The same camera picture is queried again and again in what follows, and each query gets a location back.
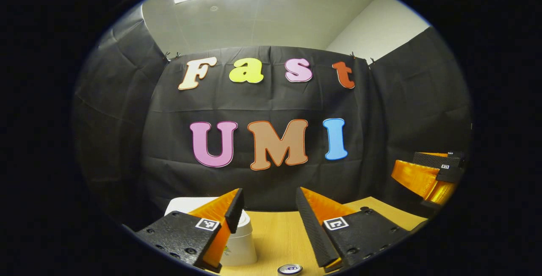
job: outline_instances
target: table surface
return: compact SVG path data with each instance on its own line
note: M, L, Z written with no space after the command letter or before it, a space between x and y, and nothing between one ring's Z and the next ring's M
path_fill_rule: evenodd
M412 230L426 218L403 212L393 206L368 197L345 204L359 210L367 206L406 230ZM299 264L303 275L326 275L319 268L299 212L246 212L252 223L252 238L258 261L245 266L223 266L220 275L276 276L279 266Z

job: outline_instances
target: metal cap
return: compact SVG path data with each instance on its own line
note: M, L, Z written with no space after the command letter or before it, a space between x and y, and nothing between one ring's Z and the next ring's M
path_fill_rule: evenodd
M281 266L277 271L280 275L297 275L303 270L303 267L300 265L289 264Z

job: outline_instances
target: ceiling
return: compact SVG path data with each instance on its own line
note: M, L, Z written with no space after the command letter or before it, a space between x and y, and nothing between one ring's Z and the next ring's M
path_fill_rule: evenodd
M143 16L163 52L238 46L326 49L373 0L146 0ZM212 6L218 10L211 11Z

